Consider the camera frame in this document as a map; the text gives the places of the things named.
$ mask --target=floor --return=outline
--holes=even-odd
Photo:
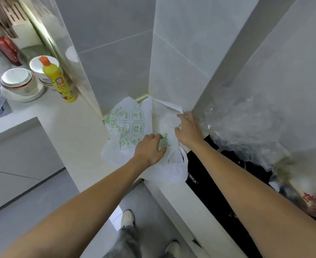
[[[0,252],[50,212],[77,195],[78,189],[65,170],[0,211]],[[183,258],[196,258],[187,243],[141,183],[124,197],[109,220],[82,254],[102,257],[113,246],[120,229],[121,214],[131,209],[140,230],[143,258],[159,258],[173,239],[181,244]]]

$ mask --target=shoe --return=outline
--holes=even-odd
[[[165,253],[173,255],[175,258],[179,257],[180,252],[181,246],[176,240],[172,241],[165,250]]]
[[[125,212],[122,214],[122,219],[121,219],[121,228],[124,228],[125,226],[128,225],[135,225],[135,217],[134,214],[131,210],[127,209]]]

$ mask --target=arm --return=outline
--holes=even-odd
[[[190,112],[178,114],[178,140],[219,187],[264,258],[316,257],[316,221],[288,199],[209,146]]]
[[[132,183],[164,156],[161,138],[146,135],[127,164],[52,212],[0,257],[80,257]]]

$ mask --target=red bottle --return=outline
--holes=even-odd
[[[8,39],[3,29],[0,28],[0,51],[15,66],[21,66],[18,53],[12,42]]]

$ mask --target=yellow bottle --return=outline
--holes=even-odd
[[[43,64],[42,71],[52,80],[52,84],[56,87],[62,98],[69,103],[74,102],[76,98],[68,86],[64,75],[60,72],[59,67],[52,64],[46,56],[41,56],[39,60]]]

